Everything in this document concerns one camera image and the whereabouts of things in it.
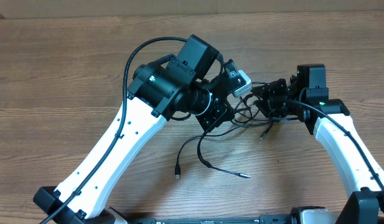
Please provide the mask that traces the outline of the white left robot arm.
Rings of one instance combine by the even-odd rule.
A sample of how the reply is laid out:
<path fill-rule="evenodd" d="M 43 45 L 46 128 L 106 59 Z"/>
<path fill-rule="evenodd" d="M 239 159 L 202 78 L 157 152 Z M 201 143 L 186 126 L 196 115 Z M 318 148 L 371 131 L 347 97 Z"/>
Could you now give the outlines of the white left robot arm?
<path fill-rule="evenodd" d="M 178 111 L 209 132 L 232 120 L 227 98 L 251 89 L 250 78 L 195 35 L 169 54 L 124 73 L 123 101 L 104 135 L 58 186 L 41 187 L 34 203 L 56 223 L 124 223 L 107 200 L 141 148 Z"/>

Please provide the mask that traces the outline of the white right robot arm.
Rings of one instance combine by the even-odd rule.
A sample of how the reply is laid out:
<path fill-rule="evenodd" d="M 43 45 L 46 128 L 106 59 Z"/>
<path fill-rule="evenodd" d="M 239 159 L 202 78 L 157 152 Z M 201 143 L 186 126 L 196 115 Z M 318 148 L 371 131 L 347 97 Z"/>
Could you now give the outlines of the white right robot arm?
<path fill-rule="evenodd" d="M 339 214 L 320 206 L 294 207 L 285 223 L 384 223 L 384 170 L 358 135 L 343 101 L 329 97 L 325 65 L 298 65 L 290 81 L 264 83 L 252 93 L 265 117 L 306 125 L 331 158 L 348 197 Z"/>

